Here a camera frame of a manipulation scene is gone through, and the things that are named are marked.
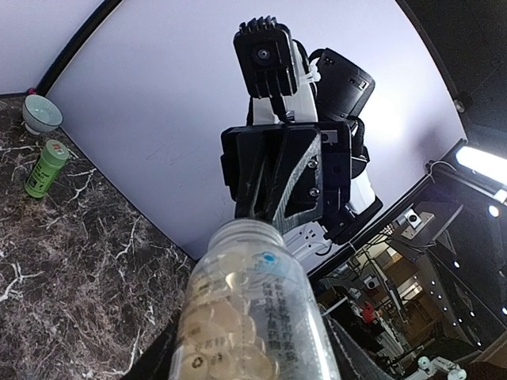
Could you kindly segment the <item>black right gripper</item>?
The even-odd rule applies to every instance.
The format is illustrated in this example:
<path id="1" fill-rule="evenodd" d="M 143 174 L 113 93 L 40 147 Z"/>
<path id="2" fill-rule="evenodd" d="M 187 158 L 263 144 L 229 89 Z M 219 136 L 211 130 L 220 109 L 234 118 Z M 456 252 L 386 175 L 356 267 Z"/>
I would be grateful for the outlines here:
<path id="1" fill-rule="evenodd" d="M 285 234 L 349 202 L 351 132 L 344 122 L 231 127 L 221 143 L 236 219 L 271 220 Z"/>

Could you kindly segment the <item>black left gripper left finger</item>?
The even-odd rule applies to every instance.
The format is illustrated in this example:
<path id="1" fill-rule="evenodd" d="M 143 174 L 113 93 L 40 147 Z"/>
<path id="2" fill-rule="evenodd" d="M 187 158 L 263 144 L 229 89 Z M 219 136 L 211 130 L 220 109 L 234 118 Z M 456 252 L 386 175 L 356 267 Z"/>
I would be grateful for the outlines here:
<path id="1" fill-rule="evenodd" d="M 151 346 L 134 363 L 122 380 L 167 380 L 176 347 L 177 321 L 169 321 Z"/>

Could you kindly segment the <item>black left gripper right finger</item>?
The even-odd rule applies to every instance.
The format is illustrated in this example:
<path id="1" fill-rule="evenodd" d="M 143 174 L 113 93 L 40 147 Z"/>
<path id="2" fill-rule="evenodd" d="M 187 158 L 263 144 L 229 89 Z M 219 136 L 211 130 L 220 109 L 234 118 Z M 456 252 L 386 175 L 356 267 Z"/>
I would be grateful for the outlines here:
<path id="1" fill-rule="evenodd" d="M 322 318 L 341 379 L 393 380 L 332 317 Z"/>

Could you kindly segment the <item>green pill bottle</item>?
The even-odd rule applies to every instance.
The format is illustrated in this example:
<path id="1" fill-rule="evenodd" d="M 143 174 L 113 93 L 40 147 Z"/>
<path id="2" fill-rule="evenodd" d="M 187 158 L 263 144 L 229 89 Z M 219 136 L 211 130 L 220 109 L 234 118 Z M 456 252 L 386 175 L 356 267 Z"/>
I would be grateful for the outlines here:
<path id="1" fill-rule="evenodd" d="M 60 170 L 65 166 L 70 153 L 60 141 L 49 139 L 43 146 L 40 156 L 25 180 L 26 193 L 36 199 L 45 196 Z"/>

